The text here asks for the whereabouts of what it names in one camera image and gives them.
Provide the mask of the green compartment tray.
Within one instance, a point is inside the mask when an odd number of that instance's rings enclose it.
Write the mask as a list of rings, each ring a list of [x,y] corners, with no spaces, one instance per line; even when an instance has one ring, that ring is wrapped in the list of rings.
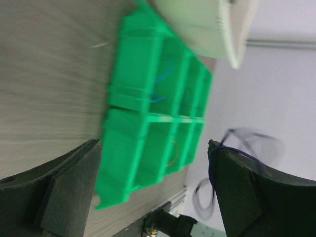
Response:
[[[108,87],[97,210],[120,205],[196,156],[212,74],[140,0],[122,19]]]

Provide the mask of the white plastic basin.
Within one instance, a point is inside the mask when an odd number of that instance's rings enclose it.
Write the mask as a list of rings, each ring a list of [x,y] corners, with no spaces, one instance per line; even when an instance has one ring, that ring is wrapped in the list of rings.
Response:
[[[243,63],[258,0],[155,0],[154,7],[199,56]]]

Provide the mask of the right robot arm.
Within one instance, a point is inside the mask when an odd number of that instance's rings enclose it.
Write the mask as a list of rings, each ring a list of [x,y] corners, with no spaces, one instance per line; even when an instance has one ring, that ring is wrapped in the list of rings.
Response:
[[[164,209],[157,209],[146,216],[143,224],[143,232],[160,231],[169,237],[191,237],[191,230],[197,220],[180,215],[176,217]]]

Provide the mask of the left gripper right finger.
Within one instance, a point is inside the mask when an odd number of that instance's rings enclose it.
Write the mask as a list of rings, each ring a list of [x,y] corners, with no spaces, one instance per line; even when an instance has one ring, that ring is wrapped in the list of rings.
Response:
[[[314,237],[316,183],[208,142],[209,179],[229,237]]]

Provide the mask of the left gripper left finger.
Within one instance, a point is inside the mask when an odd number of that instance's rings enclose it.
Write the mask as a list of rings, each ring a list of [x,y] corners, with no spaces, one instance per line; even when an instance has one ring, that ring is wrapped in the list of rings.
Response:
[[[0,181],[2,237],[84,235],[102,156],[90,139],[70,152]]]

